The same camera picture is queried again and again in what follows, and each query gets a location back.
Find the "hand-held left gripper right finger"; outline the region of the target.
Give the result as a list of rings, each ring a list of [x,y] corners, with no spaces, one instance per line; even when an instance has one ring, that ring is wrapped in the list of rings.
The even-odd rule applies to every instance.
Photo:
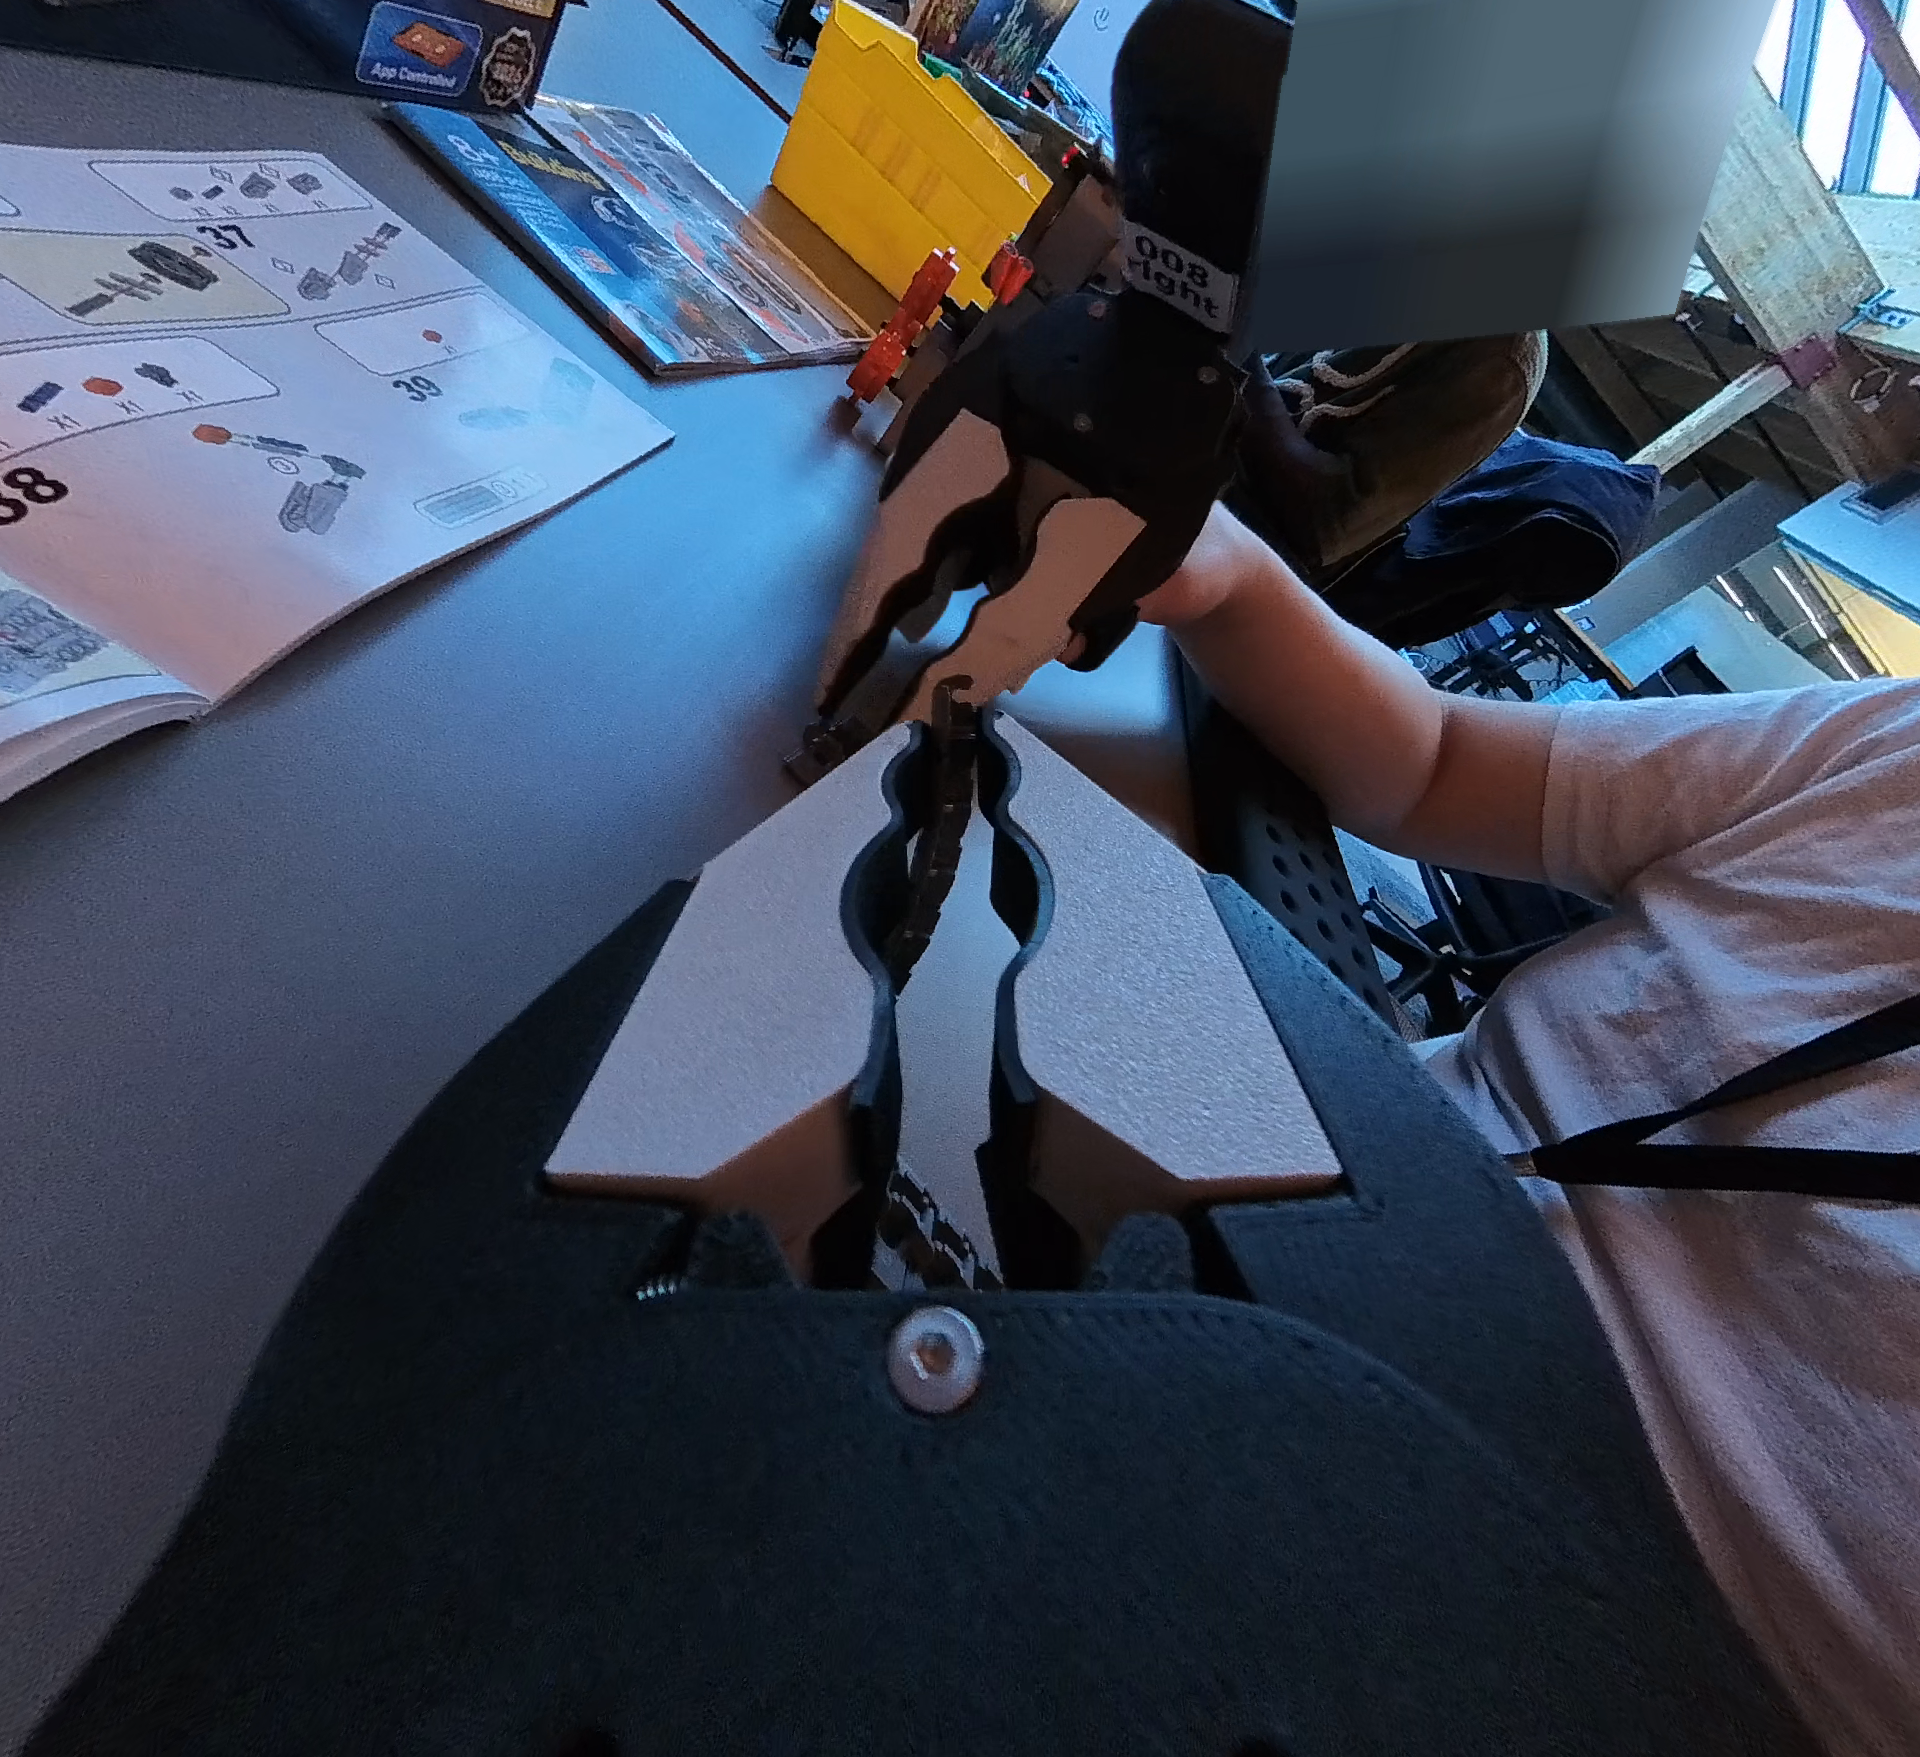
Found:
[[[977,1149],[1005,1280],[1078,1285],[1126,1217],[1335,1190],[1202,868],[1012,718],[981,718],[979,790],[1021,946]]]

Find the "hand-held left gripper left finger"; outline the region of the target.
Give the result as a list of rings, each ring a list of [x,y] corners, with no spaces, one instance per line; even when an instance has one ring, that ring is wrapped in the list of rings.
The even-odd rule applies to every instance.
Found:
[[[544,1164],[572,1194],[749,1211],[878,1288],[897,996],[940,920],[940,742],[883,732],[713,857]]]

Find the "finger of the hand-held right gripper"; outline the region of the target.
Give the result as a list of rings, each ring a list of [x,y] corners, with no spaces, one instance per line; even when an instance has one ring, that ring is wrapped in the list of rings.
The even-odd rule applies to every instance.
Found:
[[[1135,543],[1143,521],[1112,495],[1062,495],[1039,519],[1023,572],[982,597],[958,644],[926,665],[900,705],[902,722],[933,722],[937,691],[981,708],[1018,690],[1070,646],[1070,617]]]
[[[860,681],[911,613],[958,586],[984,584],[956,641],[977,704],[1021,688],[1023,639],[999,607],[1023,561],[1021,477],[999,426],[960,412],[878,503],[829,628],[820,685],[824,736],[873,736],[878,719],[852,712]]]

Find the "grey desk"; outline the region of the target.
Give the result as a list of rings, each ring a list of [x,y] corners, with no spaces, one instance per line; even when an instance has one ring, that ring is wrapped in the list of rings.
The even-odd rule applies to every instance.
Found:
[[[4,137],[317,149],[673,441],[4,805],[4,1752],[419,1107],[789,794],[878,486],[841,368],[658,383],[367,102],[4,50]]]

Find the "grey orange toy robot model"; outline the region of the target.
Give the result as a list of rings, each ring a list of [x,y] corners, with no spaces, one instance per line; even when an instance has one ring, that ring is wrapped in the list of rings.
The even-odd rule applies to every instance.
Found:
[[[914,405],[958,356],[1010,334],[1060,297],[1088,287],[1113,295],[1117,240],[1112,163],[1076,144],[1025,230],[984,267],[964,263],[955,248],[926,256],[852,366],[850,398],[862,413],[855,433],[892,454]]]

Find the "black perforated chair back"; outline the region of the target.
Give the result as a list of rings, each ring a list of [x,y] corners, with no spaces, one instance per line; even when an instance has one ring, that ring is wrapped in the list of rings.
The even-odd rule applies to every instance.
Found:
[[[1320,799],[1181,663],[1199,859],[1233,878],[1394,1035],[1409,1035]]]

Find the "yellow plastic bin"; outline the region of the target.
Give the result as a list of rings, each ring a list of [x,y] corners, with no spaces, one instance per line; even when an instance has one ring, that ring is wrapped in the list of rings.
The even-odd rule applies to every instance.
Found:
[[[1052,178],[958,81],[924,69],[910,31],[832,0],[772,185],[887,292],[951,248],[953,297],[988,306],[982,273]]]

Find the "flat blue printed box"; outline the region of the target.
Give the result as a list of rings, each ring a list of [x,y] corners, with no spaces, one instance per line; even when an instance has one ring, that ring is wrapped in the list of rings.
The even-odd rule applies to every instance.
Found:
[[[656,376],[857,361],[873,334],[659,118],[385,105],[471,201]]]

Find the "person's pale shirt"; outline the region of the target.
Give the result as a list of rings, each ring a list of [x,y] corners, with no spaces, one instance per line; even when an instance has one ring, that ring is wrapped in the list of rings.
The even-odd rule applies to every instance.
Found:
[[[1612,916],[1422,1049],[1505,1149],[1675,1109],[1916,990],[1916,681],[1571,705],[1543,850]],[[1916,1209],[1529,1194],[1821,1747],[1916,1752]]]

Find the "open instruction booklet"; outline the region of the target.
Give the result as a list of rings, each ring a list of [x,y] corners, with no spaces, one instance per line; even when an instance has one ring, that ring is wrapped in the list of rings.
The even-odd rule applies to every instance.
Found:
[[[673,437],[319,153],[2,149],[2,794]]]

